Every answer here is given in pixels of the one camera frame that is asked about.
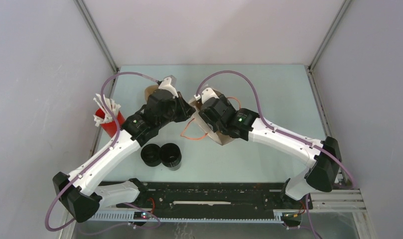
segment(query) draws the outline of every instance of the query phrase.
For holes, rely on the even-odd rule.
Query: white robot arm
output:
[[[146,190],[137,179],[122,184],[99,186],[106,175],[124,158],[137,151],[169,122],[186,121],[195,112],[174,88],[175,78],[166,77],[158,89],[148,96],[147,104],[123,123],[115,144],[112,140],[87,162],[68,175],[59,172],[53,177],[59,193],[73,178],[78,179],[61,196],[60,201],[77,222],[89,219],[100,207],[134,202]],[[94,163],[88,171],[83,168]]]
[[[298,201],[312,191],[330,192],[333,189],[339,166],[313,146],[326,148],[340,159],[335,139],[327,137],[325,141],[320,141],[305,137],[266,120],[274,129],[272,130],[259,118],[258,113],[248,109],[237,111],[224,95],[212,88],[205,88],[198,100],[202,103],[199,115],[213,132],[277,148],[294,155],[306,166],[306,170],[287,180],[282,190],[283,195]],[[313,146],[288,135],[302,138]]]

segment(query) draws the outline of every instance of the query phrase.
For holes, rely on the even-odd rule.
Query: gray wall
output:
[[[57,236],[51,179],[88,159],[111,74],[73,1],[0,1],[0,239]]]
[[[403,239],[403,0],[357,0],[315,80],[381,239]]]

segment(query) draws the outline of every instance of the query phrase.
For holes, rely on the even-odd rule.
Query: black cylinder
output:
[[[141,158],[147,166],[156,167],[160,164],[160,147],[157,144],[147,144],[141,150]]]
[[[181,166],[181,150],[174,143],[167,143],[160,148],[160,160],[170,170],[178,170]]]

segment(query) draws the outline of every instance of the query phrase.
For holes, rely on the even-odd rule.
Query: light blue table surface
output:
[[[176,89],[186,101],[195,94],[198,85],[207,76],[217,71],[234,70],[247,76],[254,84],[265,117],[282,127],[305,136],[324,139],[325,134],[313,93],[303,65],[166,65],[123,66],[121,72],[134,71],[158,80],[173,75],[177,78]],[[124,117],[132,115],[143,104],[144,90],[153,82],[138,76],[120,76],[112,98],[119,103]],[[257,112],[250,86],[239,76],[222,74],[212,78],[208,85],[225,96],[237,97],[243,108]],[[160,130],[149,143],[162,146],[176,143],[182,153],[181,167],[171,171],[162,164],[146,166],[140,150],[124,159],[105,181],[125,181],[138,178],[140,181],[157,182],[284,182],[305,169],[293,156],[242,139],[220,146],[210,138],[191,141],[180,137],[187,122],[170,123]],[[191,124],[187,136],[203,135],[196,124]],[[109,141],[103,132],[99,149]]]

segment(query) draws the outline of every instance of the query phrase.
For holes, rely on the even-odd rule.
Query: red cup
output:
[[[96,116],[104,119],[105,118],[105,113],[103,112],[102,109],[98,109],[95,113]],[[118,122],[119,122],[119,127],[122,126],[122,124],[125,122],[125,118],[124,116],[121,114],[121,111],[119,111],[118,113]],[[109,122],[109,123],[102,123],[100,124],[102,126],[102,128],[106,131],[106,133],[108,133],[108,135],[110,136],[110,138],[112,138],[113,136],[115,136],[116,133],[116,124],[115,121]]]

